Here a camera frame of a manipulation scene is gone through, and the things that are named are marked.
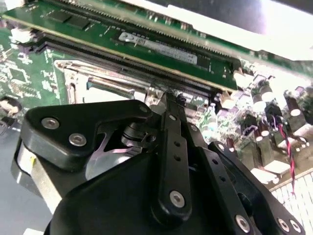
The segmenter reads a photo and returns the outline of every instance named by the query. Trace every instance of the capacitor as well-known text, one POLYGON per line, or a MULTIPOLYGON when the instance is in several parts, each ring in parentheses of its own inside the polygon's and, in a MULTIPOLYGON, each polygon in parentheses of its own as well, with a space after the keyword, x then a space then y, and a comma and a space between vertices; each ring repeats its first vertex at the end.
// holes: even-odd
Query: capacitor
POLYGON ((263 123, 262 121, 259 122, 259 126, 258 126, 261 136, 266 137, 269 135, 269 130, 268 130, 268 126, 263 123))
POLYGON ((293 97, 285 97, 288 109, 290 111, 290 115, 293 117, 299 116, 301 114, 301 110, 297 103, 297 100, 293 97))
POLYGON ((266 103, 262 100, 262 97, 260 94, 256 94, 253 97, 253 110, 255 112, 263 112, 266 108, 266 103))
POLYGON ((261 140, 263 140, 263 136, 261 135, 261 132, 259 129, 254 131, 254 138, 255 141, 260 142, 261 140))
POLYGON ((260 94, 264 102, 271 102, 274 99, 273 90, 269 85, 262 86, 260 88, 260 94))
POLYGON ((226 138, 226 146, 229 148, 230 152, 235 151, 234 140, 232 138, 226 138))

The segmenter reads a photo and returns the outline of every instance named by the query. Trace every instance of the red and black wire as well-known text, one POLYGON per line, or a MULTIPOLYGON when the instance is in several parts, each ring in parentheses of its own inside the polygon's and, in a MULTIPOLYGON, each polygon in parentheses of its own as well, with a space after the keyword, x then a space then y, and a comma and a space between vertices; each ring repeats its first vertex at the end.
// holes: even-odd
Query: red and black wire
POLYGON ((295 183, 295 172, 294 172, 294 157, 291 151, 291 144, 288 140, 288 135, 287 133, 284 131, 284 126, 282 124, 278 125, 280 134, 282 135, 282 137, 284 138, 284 140, 286 141, 286 146, 287 146, 287 154, 289 156, 289 163, 290 163, 290 175, 292 178, 291 181, 291 185, 292 185, 292 194, 294 195, 294 183, 295 183))

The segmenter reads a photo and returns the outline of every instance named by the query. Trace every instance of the green circuit board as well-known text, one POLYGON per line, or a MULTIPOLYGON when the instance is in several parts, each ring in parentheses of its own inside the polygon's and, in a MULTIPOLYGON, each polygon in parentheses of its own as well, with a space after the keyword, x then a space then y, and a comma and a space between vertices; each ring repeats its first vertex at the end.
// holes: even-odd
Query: green circuit board
POLYGON ((308 80, 313 77, 312 61, 291 61, 266 51, 253 51, 248 48, 201 33, 191 25, 157 14, 155 12, 130 5, 119 0, 56 0, 65 2, 84 10, 108 15, 122 21, 131 22, 150 30, 162 32, 184 42, 198 45, 208 50, 238 57, 253 63, 264 64, 275 69, 290 72, 296 76, 304 76, 308 80))
POLYGON ((65 55, 47 50, 40 55, 20 53, 9 30, 0 30, 0 98, 16 99, 22 110, 14 118, 22 122, 25 113, 37 106, 67 104, 64 76, 53 66, 65 55))
POLYGON ((233 64, 226 59, 216 59, 224 56, 199 50, 198 47, 198 51, 192 51, 189 47, 181 48, 170 42, 165 43, 160 39, 166 37, 159 34, 138 34, 138 31, 123 28, 122 24, 114 24, 111 18, 103 17, 100 22, 42 1, 7 11, 2 17, 213 87, 237 90, 232 74, 233 64))

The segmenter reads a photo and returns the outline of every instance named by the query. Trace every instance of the motherboard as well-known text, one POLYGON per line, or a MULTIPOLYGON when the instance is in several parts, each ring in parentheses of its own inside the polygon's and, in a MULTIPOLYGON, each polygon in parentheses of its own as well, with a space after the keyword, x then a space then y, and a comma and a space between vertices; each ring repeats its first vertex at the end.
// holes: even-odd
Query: motherboard
POLYGON ((162 114, 172 92, 205 141, 225 143, 264 184, 310 147, 313 61, 115 0, 30 1, 4 12, 1 26, 0 136, 38 106, 137 99, 162 114))

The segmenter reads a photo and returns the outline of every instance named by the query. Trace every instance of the white connector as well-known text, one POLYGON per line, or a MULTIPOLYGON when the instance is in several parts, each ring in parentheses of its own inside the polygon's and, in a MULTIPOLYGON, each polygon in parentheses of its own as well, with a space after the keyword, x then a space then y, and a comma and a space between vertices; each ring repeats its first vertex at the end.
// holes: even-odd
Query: white connector
POLYGON ((6 9, 9 11, 16 7, 24 6, 25 1, 24 0, 4 0, 4 3, 6 5, 6 9))
POLYGON ((30 28, 13 28, 11 34, 12 39, 20 43, 27 43, 32 39, 30 28))

